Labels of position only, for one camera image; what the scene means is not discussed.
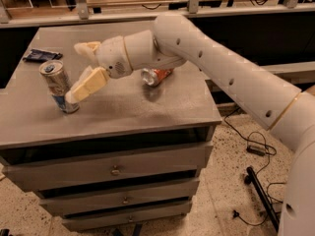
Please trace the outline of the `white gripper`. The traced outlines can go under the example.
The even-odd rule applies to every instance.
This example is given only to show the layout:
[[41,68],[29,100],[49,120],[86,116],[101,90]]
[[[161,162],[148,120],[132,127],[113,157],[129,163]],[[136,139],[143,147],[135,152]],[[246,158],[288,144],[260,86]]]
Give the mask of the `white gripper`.
[[81,102],[100,90],[107,84],[109,77],[119,79],[129,76],[133,72],[125,49],[124,37],[121,35],[102,43],[99,41],[79,42],[74,45],[74,49],[79,55],[101,67],[89,66],[84,70],[65,95],[66,101],[69,103]]

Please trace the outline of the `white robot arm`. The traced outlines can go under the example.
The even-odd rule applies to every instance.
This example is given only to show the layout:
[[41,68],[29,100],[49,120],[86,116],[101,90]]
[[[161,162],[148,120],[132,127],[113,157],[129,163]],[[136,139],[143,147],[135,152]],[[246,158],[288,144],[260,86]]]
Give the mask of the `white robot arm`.
[[303,91],[203,34],[184,16],[163,13],[151,29],[75,45],[97,64],[66,93],[77,103],[143,68],[176,68],[189,61],[295,152],[283,200],[279,236],[315,235],[315,95]]

